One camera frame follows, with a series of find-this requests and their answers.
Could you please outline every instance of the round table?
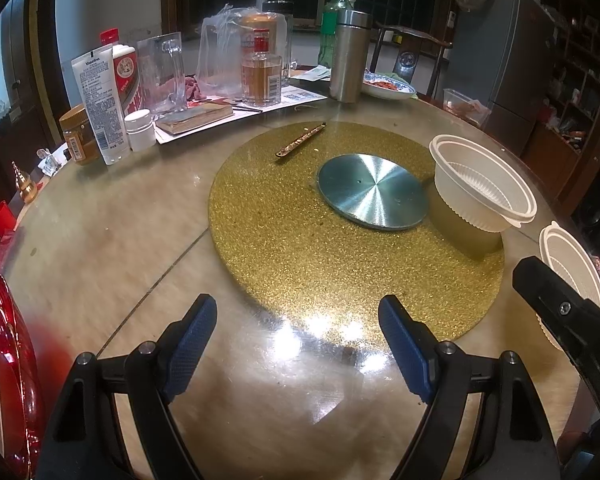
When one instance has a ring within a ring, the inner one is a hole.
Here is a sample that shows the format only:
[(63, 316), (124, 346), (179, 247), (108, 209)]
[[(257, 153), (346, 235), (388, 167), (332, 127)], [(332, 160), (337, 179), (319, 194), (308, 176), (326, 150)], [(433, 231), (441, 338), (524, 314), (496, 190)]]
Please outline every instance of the round table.
[[(268, 112), (133, 153), (113, 166), (69, 163), (53, 177), (22, 219), (5, 270), (36, 348), (46, 402), (55, 399), (78, 353), (126, 354), (155, 340), (206, 292), (218, 303), (218, 325), (189, 388), (171, 405), (202, 474), (207, 479), (388, 479), (424, 412), (390, 354), (357, 363), (347, 349), (302, 346), (301, 338), (296, 342), (301, 351), (280, 351), (289, 328), (270, 323), (240, 290), (208, 230), (209, 190), (236, 148), (284, 124), (335, 120), (383, 128), (424, 146), (437, 134), (463, 136), (525, 176), (538, 214), (523, 228), (502, 234), (499, 293), (457, 343), (467, 353), (485, 356), (515, 350), (557, 438), (578, 375), (511, 286), (517, 262), (539, 255), (539, 232), (554, 214), (520, 162), (476, 128), (417, 100), (365, 96), (356, 105), (324, 100)], [(446, 478), (456, 478), (464, 463), (476, 397), (468, 399)], [(134, 468), (150, 478), (126, 397), (118, 401)]]

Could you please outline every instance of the screw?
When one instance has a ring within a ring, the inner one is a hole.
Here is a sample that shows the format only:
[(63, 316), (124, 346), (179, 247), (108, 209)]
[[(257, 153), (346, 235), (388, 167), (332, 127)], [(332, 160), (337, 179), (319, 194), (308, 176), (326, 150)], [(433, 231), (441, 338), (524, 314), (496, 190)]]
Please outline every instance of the screw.
[(440, 349), (443, 354), (451, 355), (456, 353), (456, 345), (451, 341), (443, 341), (440, 343)]
[(571, 303), (569, 303), (568, 301), (563, 301), (560, 304), (560, 308), (558, 310), (560, 311), (560, 314), (566, 316), (571, 310)]
[(77, 362), (79, 365), (85, 365), (87, 364), (89, 361), (91, 361), (91, 358), (93, 357), (93, 354), (91, 352), (82, 352), (80, 355), (78, 355), (78, 357), (75, 359), (75, 362)]
[(507, 350), (505, 352), (505, 359), (507, 360), (507, 362), (509, 364), (516, 364), (516, 362), (518, 362), (518, 356), (515, 352), (512, 352), (511, 350)]
[(155, 343), (153, 341), (145, 341), (144, 343), (140, 343), (138, 347), (138, 351), (142, 355), (149, 355), (155, 350)]

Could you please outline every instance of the liquor bottle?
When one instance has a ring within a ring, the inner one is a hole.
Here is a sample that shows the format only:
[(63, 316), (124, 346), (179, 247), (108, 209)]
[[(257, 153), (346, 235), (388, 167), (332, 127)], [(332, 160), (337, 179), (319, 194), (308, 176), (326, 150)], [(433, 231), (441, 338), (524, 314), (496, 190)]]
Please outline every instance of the liquor bottle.
[(242, 101), (252, 106), (280, 102), (282, 56), (269, 52), (269, 29), (253, 30), (253, 52), (242, 58)]

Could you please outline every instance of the barcode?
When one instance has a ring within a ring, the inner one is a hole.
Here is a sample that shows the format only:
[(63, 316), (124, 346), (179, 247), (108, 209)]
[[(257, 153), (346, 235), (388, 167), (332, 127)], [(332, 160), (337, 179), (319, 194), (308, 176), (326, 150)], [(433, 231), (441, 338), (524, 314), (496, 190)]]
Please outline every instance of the barcode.
[(96, 135), (96, 140), (98, 141), (98, 146), (100, 147), (100, 149), (108, 150), (109, 143), (107, 142), (107, 136), (104, 134), (104, 132), (100, 132), (95, 135)]
[(75, 140), (75, 137), (69, 137), (69, 146), (71, 147), (71, 153), (74, 156), (75, 160), (83, 160), (82, 150), (80, 146), (78, 146), (78, 142)]
[(280, 76), (270, 75), (268, 77), (269, 83), (269, 99), (275, 99), (280, 94)]

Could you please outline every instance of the plate of food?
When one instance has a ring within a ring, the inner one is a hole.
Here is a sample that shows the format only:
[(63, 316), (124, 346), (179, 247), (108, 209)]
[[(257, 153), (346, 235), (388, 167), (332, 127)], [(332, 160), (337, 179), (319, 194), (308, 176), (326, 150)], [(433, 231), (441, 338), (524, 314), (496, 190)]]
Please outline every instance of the plate of food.
[(407, 83), (371, 72), (365, 72), (362, 92), (373, 97), (393, 101), (410, 99), (416, 93), (415, 88)]

